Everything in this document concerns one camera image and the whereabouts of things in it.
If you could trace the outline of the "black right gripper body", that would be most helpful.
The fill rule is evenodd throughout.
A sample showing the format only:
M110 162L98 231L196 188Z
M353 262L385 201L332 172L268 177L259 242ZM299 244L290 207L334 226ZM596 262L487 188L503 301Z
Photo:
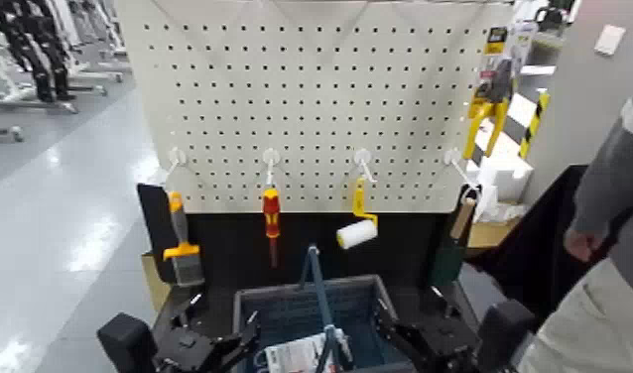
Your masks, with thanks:
M463 322L440 321L427 325L395 322L393 345L418 372L473 372L472 355L477 337Z

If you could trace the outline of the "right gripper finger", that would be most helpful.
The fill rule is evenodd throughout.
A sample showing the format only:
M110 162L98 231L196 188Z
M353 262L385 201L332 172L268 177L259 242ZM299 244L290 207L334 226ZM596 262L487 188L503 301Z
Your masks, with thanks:
M434 286L425 292L425 314L430 323L455 325L461 322L460 310L450 298Z
M412 346L416 328L392 315L390 307L380 298L376 301L374 322L378 334L394 346Z

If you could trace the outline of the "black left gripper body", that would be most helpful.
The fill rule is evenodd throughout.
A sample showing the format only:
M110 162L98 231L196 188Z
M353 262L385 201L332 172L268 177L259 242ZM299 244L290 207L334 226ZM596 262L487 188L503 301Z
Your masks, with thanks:
M228 372L226 355L230 343L223 337L209 337L187 327L169 330L157 341L156 372Z

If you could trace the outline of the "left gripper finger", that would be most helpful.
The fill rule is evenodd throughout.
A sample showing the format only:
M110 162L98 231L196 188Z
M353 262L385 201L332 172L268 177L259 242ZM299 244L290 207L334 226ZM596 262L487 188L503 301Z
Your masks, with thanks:
M178 310L175 313L175 327L190 328L191 319L195 315L201 298L202 293L198 293L178 307Z
M234 367L257 349L259 337L259 317L258 312L254 311L246 320L241 331L218 337L212 343L213 366Z

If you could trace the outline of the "person's bare hand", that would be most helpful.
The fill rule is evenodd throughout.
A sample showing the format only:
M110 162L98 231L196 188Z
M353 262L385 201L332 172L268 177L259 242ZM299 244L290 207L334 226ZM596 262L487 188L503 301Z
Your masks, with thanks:
M564 246L567 252L581 262L588 262L592 254L601 246L605 236L601 233L582 233L569 228L565 234Z

